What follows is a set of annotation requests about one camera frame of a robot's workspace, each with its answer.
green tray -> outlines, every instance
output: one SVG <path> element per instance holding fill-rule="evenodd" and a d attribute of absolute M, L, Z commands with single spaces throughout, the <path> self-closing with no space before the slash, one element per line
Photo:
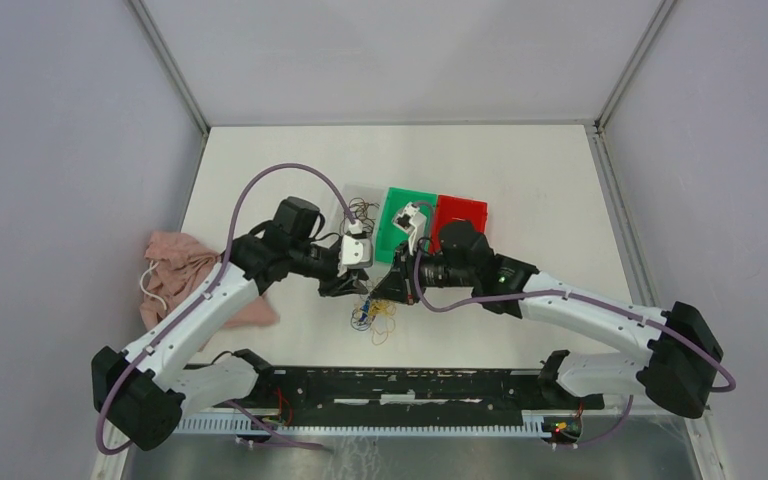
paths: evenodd
<path fill-rule="evenodd" d="M 437 195 L 433 193 L 415 192 L 401 188 L 390 188 L 387 191 L 387 200 L 378 217 L 378 234 L 375 237 L 375 260 L 382 263 L 393 262 L 393 252 L 400 243 L 408 239 L 408 235 L 393 225 L 393 217 L 409 202 L 425 201 L 437 206 Z M 431 229 L 431 211 L 428 207 L 420 207 L 427 218 L 427 228 Z"/>

white table surface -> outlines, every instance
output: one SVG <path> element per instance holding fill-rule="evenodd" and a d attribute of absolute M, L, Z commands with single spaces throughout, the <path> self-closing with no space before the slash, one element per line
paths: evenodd
<path fill-rule="evenodd" d="M 573 285 L 630 300 L 581 126 L 213 128 L 182 230 L 222 251 L 243 186 L 282 162 L 316 167 L 341 188 L 346 183 L 396 186 L 485 201 L 486 233 L 497 252 Z M 279 202 L 291 195 L 319 205 L 328 217 L 336 211 L 336 200 L 318 178 L 282 170 L 253 189 L 237 235 L 272 218 Z M 477 305 L 446 314 L 399 305 L 394 333 L 374 346 L 371 332 L 349 325 L 358 297 L 320 298 L 317 286 L 295 276 L 274 284 L 267 297 L 280 314 L 277 325 L 222 330 L 193 361 L 251 348 L 275 365 L 539 368 L 553 350 L 610 351 L 567 330 L 494 315 Z M 444 305 L 468 295 L 465 289 L 430 289 L 427 297 Z"/>

pink towel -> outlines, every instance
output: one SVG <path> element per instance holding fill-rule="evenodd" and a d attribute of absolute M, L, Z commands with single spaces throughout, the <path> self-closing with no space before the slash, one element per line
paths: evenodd
<path fill-rule="evenodd" d="M 157 262 L 157 268 L 151 272 L 146 290 L 163 298 L 169 307 L 168 311 L 164 310 L 159 300 L 148 295 L 143 296 L 140 316 L 146 329 L 151 330 L 207 278 L 219 261 L 219 254 L 186 233 L 152 232 L 145 258 L 150 262 Z M 242 325 L 266 326 L 277 321 L 278 314 L 269 302 L 263 297 L 258 297 L 231 317 L 222 328 Z"/>

red wire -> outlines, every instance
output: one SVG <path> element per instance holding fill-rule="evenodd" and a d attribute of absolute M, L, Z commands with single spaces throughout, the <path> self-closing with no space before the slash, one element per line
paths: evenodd
<path fill-rule="evenodd" d="M 287 404 L 287 410 L 289 414 L 287 416 L 287 423 L 285 423 L 284 425 L 289 426 L 290 423 L 293 421 L 293 407 L 290 405 L 290 401 L 284 397 L 283 393 L 281 393 L 280 388 L 275 389 L 275 393 L 278 394 L 278 416 L 279 417 L 281 417 L 281 414 L 283 412 L 281 406 L 285 403 Z"/>

metal floor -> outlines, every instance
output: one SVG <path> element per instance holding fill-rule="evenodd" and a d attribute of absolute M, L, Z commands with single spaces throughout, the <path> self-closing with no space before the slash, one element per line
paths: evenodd
<path fill-rule="evenodd" d="M 615 420 L 585 417 L 584 439 Z M 188 480 L 306 479 L 547 479 L 701 478 L 685 423 L 670 416 L 631 417 L 602 444 L 552 452 L 533 438 L 313 437 L 335 453 L 249 450 L 233 438 L 173 435 L 150 452 L 129 456 L 123 478 Z"/>

